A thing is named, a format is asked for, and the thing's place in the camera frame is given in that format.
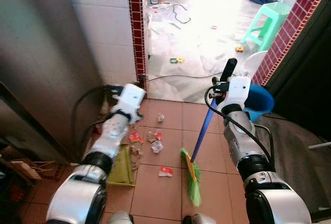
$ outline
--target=green broom bristles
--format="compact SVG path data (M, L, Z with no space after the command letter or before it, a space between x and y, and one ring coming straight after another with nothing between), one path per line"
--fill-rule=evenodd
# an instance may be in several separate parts
M180 151L180 154L181 154L182 158L184 159L184 161L187 163L187 160L186 160L187 151L182 149ZM193 169L194 169L195 177L197 178L197 180L196 181L193 180L193 177L189 171L189 173L188 173L188 195L189 195L189 198L191 199L193 205L196 207L199 207L202 202L200 191L199 191L201 175L200 175L200 170L195 162L193 163Z

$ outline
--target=blue broom handle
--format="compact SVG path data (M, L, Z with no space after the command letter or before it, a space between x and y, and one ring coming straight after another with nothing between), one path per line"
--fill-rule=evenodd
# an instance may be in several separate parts
M212 105L213 108L217 107L215 98L212 100L211 105ZM206 134L206 131L208 129L209 123L212 120L213 114L214 114L214 112L211 109L208 109L205 121L202 124L201 131L200 131L197 143L195 145L194 152L193 152L192 157L191 157L191 163L194 163L194 161L195 161L195 158L198 154L198 151L199 151L200 145L202 143L202 140L203 140L203 138Z

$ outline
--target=broom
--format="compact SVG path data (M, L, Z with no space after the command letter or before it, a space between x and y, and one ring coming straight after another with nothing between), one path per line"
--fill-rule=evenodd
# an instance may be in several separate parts
M213 108L216 107L216 101L215 98L212 100L212 106ZM188 152L184 149L180 151L181 156L185 160L188 170L189 170L189 177L188 177L188 195L191 199L194 206L199 207L201 204L201 196L199 192L200 188L200 171L195 163L195 158L197 157L200 145L202 143L203 137L206 134L207 128L209 126L210 121L213 117L213 111L211 109L208 109L205 121L203 122L202 128L200 130L200 134L197 140L197 143L194 148L194 152L192 155L192 158L188 155Z
M201 204L200 196L200 170L197 163L191 163L191 157L185 149L181 149L180 154L182 158L186 161L189 175L188 175L188 195L194 206L199 207Z

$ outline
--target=stainless steel panel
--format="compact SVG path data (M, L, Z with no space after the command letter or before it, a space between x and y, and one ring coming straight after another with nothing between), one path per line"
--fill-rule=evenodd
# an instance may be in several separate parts
M77 160L74 103L101 83L70 0L0 0L0 77L15 98ZM78 137L95 121L99 94L77 114Z

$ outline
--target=green plastic stool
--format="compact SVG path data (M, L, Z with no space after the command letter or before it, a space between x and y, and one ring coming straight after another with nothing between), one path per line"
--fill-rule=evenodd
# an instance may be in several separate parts
M250 38L260 46L258 52L268 50L290 11L291 8L289 6L280 2L262 5L248 31L241 40L241 44L245 43L247 38ZM263 14L268 17L264 22L264 25L254 28L261 15ZM256 31L260 31L258 37L252 34Z

